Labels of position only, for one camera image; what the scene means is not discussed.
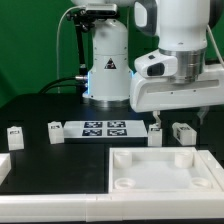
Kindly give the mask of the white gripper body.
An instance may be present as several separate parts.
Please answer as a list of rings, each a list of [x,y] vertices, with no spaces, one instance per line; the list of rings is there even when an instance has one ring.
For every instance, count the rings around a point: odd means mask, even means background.
[[[224,68],[215,64],[190,84],[173,84],[168,78],[144,78],[136,73],[131,81],[130,105],[135,112],[162,111],[224,104]]]

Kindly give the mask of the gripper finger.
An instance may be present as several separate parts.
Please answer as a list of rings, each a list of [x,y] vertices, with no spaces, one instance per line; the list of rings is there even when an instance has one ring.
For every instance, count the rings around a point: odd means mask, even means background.
[[[197,113],[197,116],[199,118],[199,122],[203,123],[204,122],[204,118],[206,117],[206,115],[209,112],[209,107],[201,107]]]
[[[160,111],[153,111],[153,117],[155,119],[155,124],[158,126],[158,128],[161,128],[161,119],[160,119]]]

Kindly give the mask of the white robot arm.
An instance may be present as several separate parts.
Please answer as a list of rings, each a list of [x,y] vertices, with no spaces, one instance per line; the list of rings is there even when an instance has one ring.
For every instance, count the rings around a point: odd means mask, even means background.
[[[101,107],[128,101],[136,112],[224,103],[224,63],[207,66],[211,9],[221,0],[71,0],[93,19],[93,67],[84,100]],[[159,38],[158,49],[134,61],[128,74],[127,29],[113,18],[134,8],[137,28]]]

